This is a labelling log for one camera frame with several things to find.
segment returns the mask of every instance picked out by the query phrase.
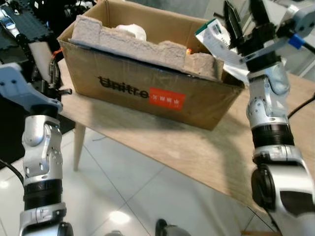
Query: black cable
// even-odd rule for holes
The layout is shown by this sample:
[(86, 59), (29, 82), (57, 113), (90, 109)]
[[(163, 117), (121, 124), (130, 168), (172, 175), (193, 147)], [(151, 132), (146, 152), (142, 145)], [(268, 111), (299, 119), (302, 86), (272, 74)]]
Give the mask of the black cable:
[(311, 44), (305, 42), (303, 46), (315, 54), (315, 48)]
[(287, 117), (290, 119), (295, 113), (297, 113), (299, 110), (301, 110), (303, 107), (305, 107), (306, 105), (310, 104), (311, 102), (313, 102), (315, 100), (315, 93), (313, 95), (312, 98), (310, 98), (309, 100), (305, 101), (304, 103), (302, 103), (300, 106), (298, 106), (297, 108), (295, 108)]
[(20, 182), (23, 185), (24, 178), (23, 178), (23, 176), (21, 175), (21, 173), (17, 169), (15, 169), (11, 164), (6, 163), (5, 161), (2, 161), (1, 159), (0, 159), (0, 164), (3, 164), (7, 168), (9, 168), (19, 178)]

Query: blue part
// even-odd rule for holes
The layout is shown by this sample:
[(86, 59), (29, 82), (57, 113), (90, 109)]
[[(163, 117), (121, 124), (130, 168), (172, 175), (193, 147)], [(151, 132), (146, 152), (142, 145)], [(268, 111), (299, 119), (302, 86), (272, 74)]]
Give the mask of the blue part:
[(304, 45), (305, 41), (297, 33), (295, 33), (292, 38), (289, 40), (289, 44), (293, 47), (300, 49)]

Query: package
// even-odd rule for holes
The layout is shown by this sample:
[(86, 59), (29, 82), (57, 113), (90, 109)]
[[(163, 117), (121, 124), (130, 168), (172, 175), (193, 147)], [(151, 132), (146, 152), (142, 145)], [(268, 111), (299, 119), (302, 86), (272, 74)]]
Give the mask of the package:
[[(139, 25), (148, 42), (180, 44), (191, 49), (191, 56), (209, 53), (194, 36), (206, 20), (116, 0), (102, 1), (84, 15), (108, 28)], [(214, 82), (115, 52), (72, 44), (73, 29), (74, 24), (58, 40), (79, 94), (213, 129), (244, 88), (242, 82), (223, 73), (219, 61), (213, 61), (209, 68), (220, 81)], [(192, 57), (190, 63), (188, 67), (202, 62)]]

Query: tabletop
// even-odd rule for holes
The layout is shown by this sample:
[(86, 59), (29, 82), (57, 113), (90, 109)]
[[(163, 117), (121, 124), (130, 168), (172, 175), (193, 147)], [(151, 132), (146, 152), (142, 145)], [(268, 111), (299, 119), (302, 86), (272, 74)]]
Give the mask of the tabletop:
[[(193, 127), (75, 93), (67, 65), (59, 62), (65, 88), (62, 115), (173, 168), (239, 202), (256, 207), (252, 200), (252, 134), (246, 117), (249, 90), (236, 99), (212, 130)], [(311, 98), (315, 83), (289, 75), (290, 111)], [(295, 144), (301, 149), (315, 178), (315, 104), (290, 120)]]

